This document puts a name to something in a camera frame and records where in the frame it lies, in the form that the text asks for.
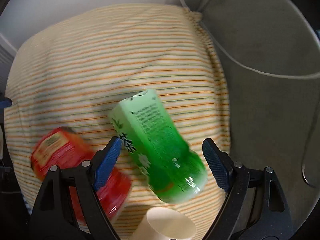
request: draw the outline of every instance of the blue gripper pad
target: blue gripper pad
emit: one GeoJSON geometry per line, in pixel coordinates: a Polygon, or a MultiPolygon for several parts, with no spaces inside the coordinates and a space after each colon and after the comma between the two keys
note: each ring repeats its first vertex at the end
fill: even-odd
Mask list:
{"type": "Polygon", "coordinates": [[[226,167],[222,164],[216,151],[220,151],[214,144],[212,145],[207,139],[202,143],[202,153],[207,164],[219,186],[225,192],[230,190],[229,173],[226,167]]]}
{"type": "Polygon", "coordinates": [[[118,156],[120,155],[120,152],[121,140],[117,138],[96,170],[96,178],[93,184],[93,188],[96,192],[106,184],[110,173],[116,164],[118,156]]]}

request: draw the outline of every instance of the striped cloth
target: striped cloth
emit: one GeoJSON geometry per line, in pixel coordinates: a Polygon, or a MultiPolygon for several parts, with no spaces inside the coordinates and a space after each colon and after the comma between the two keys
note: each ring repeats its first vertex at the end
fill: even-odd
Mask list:
{"type": "MultiPolygon", "coordinates": [[[[5,110],[9,153],[21,190],[33,207],[41,182],[30,167],[36,143],[52,129],[69,126],[97,151],[116,135],[108,111],[120,100],[155,89],[192,150],[213,138],[229,150],[229,104],[224,74],[198,14],[156,4],[97,8],[39,32],[13,62],[5,110]]],[[[153,206],[186,214],[201,239],[225,194],[208,171],[205,189],[177,205],[161,202],[122,150],[116,166],[132,180],[127,206],[113,225],[127,239],[153,206]]]]}

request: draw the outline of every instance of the paper cup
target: paper cup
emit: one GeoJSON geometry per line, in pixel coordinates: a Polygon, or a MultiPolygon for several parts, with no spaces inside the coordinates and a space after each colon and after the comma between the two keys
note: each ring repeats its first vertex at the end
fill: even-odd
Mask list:
{"type": "Polygon", "coordinates": [[[178,211],[154,207],[147,211],[130,240],[191,240],[195,224],[178,211]]]}

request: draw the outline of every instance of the plastic bottle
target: plastic bottle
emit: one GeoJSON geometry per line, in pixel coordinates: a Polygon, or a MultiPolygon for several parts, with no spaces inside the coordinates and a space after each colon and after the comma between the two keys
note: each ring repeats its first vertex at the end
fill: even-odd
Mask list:
{"type": "Polygon", "coordinates": [[[122,100],[109,118],[162,201],[181,203],[204,188],[207,172],[200,157],[178,133],[154,90],[122,100]]]}

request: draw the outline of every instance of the red container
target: red container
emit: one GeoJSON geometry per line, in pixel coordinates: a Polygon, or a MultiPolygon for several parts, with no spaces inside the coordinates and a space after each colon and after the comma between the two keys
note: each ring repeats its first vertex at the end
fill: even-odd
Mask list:
{"type": "MultiPolygon", "coordinates": [[[[52,165],[58,165],[61,169],[72,168],[84,160],[91,160],[93,156],[94,152],[80,136],[70,128],[60,127],[41,138],[30,160],[34,173],[40,180],[44,180],[52,165]]],[[[113,168],[106,185],[97,192],[101,206],[110,220],[124,204],[130,189],[130,179],[113,168]]],[[[70,187],[70,195],[76,218],[85,222],[75,187],[70,187]]]]}

